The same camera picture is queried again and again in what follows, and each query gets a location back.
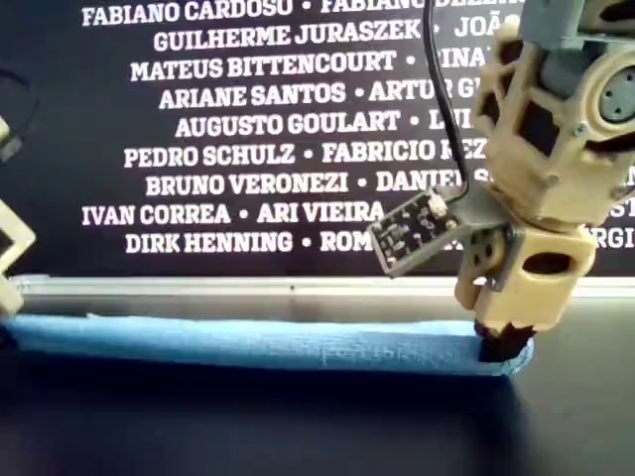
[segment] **robotic arm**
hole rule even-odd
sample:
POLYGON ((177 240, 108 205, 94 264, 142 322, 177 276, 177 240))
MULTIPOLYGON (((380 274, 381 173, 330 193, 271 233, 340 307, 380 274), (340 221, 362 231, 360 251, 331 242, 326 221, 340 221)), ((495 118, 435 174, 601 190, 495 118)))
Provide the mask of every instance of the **robotic arm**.
MULTIPOLYGON (((28 81, 15 72, 0 67, 0 77, 6 77, 31 92, 28 81)), ((14 157, 22 149, 23 136, 30 125, 37 100, 33 100, 33 109, 22 129, 12 130, 0 116, 0 165, 14 157)), ((4 276, 29 247, 35 242, 34 232, 0 200, 0 317, 10 316, 18 312, 23 305, 20 292, 4 276)))
MULTIPOLYGON (((465 174, 461 189, 423 191, 369 233, 391 277, 460 241, 455 297, 475 313, 481 360, 502 361, 559 323, 595 260, 585 225, 602 224, 635 196, 624 185, 635 161, 635 0, 526 0, 520 22, 502 26, 492 51, 472 111, 488 138, 490 181, 465 174)), ((429 68, 440 110, 445 101, 451 111, 430 55, 429 68)))

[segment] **beige plastic bracket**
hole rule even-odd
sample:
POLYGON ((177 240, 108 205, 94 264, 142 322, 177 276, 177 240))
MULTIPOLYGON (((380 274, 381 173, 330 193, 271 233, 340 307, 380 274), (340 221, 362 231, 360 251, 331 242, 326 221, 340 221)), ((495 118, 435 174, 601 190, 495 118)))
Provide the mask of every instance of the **beige plastic bracket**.
POLYGON ((18 289, 4 276, 29 247, 35 242, 36 235, 4 201, 0 200, 0 230, 11 240, 0 255, 0 317, 14 315, 24 301, 18 289))
POLYGON ((560 231, 599 226, 621 199, 635 161, 632 150, 611 147, 635 134, 635 121, 605 121, 599 102, 609 81, 635 66, 635 47, 597 59, 568 98, 541 86, 548 52, 521 40, 517 19, 503 24, 492 51, 473 123, 488 137, 484 152, 494 182, 526 221, 560 231))
POLYGON ((560 321, 579 278, 593 266, 596 243, 581 227, 571 233, 555 233, 529 224, 516 226, 523 238, 513 254, 504 249, 497 235, 487 242, 494 247, 487 265, 475 266, 470 258, 476 255, 471 249, 465 253, 455 295, 494 333, 510 323, 536 332, 550 330, 560 321), (491 282, 484 286, 473 283, 476 277, 487 278, 501 267, 508 271, 502 289, 495 290, 491 282))

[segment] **printed name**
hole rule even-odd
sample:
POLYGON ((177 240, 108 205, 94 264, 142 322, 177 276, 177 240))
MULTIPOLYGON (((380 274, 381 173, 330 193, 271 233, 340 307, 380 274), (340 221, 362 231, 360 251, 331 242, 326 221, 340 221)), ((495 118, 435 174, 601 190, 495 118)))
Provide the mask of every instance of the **printed name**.
POLYGON ((297 76, 336 72, 381 72, 395 69, 397 52, 367 51, 230 57, 226 59, 170 59, 130 63, 130 81, 219 79, 221 77, 297 76))
POLYGON ((175 23, 178 20, 200 22, 226 18, 287 16, 293 13, 293 0, 204 0, 152 3, 149 5, 112 5, 81 9, 83 27, 116 27, 175 23))
POLYGON ((401 111, 310 112, 242 116, 183 117, 177 138, 347 134, 396 131, 401 111))

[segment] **black table surface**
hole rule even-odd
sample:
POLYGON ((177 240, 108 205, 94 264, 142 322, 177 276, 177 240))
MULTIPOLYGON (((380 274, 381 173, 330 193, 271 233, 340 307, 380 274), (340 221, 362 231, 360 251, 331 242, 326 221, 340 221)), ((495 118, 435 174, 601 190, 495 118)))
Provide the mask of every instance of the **black table surface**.
POLYGON ((634 474, 634 307, 575 301, 511 380, 9 352, 0 474, 634 474))

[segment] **screw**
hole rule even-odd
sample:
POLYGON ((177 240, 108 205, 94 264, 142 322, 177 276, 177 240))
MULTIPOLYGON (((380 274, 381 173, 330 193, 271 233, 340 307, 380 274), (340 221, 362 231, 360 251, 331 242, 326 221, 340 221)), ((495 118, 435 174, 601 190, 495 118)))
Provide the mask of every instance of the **screw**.
POLYGON ((624 196, 624 193, 626 193, 626 188, 624 186, 620 186, 611 192, 611 197, 614 200, 619 200, 624 196))
POLYGON ((548 176, 547 177, 547 187, 552 188, 560 183, 560 178, 558 176, 548 176))
POLYGON ((579 137, 586 132, 586 128, 587 128, 586 123, 580 122, 575 128, 574 134, 579 137))

